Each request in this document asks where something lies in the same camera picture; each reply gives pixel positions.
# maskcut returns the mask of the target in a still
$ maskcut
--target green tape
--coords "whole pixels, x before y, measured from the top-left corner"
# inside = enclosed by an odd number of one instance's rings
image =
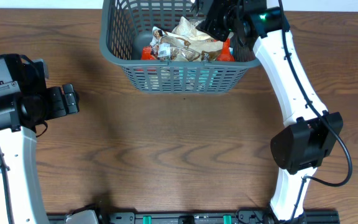
[[[143,224],[152,224],[152,217],[143,217]]]
[[[223,224],[231,224],[231,215],[223,216]]]

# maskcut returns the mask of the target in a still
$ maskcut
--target basket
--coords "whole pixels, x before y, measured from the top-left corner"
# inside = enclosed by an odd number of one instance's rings
[[[260,65],[248,47],[237,38],[236,62],[160,62],[140,60],[143,47],[150,45],[153,26],[171,31],[181,16],[204,19],[191,12],[187,0],[104,0],[100,50],[110,62],[122,67],[132,84],[146,93],[225,93],[245,72]]]

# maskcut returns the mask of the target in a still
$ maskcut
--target wooden tabletop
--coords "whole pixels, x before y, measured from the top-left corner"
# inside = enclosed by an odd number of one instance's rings
[[[305,208],[335,208],[358,223],[358,13],[288,12],[295,45],[316,92],[344,120],[353,158],[341,188],[312,182]],[[80,113],[52,120],[37,168],[48,213],[108,200],[139,212],[266,207],[278,167],[269,142],[283,129],[262,67],[224,95],[147,95],[99,51],[100,10],[0,9],[0,54],[48,63],[48,86],[74,84]],[[341,181],[335,145],[316,176]]]

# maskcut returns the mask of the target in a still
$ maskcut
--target white label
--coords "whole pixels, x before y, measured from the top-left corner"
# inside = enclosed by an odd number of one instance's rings
[[[158,49],[158,57],[171,56],[171,48],[170,44],[162,43],[160,44],[160,48]]]

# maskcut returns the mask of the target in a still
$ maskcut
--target orange package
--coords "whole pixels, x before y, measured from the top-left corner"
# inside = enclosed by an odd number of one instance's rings
[[[230,54],[230,39],[223,43],[222,53],[216,58],[220,62],[235,62],[233,55]]]
[[[154,51],[152,50],[152,46],[146,46],[142,51],[141,60],[156,60],[157,58],[154,56]]]

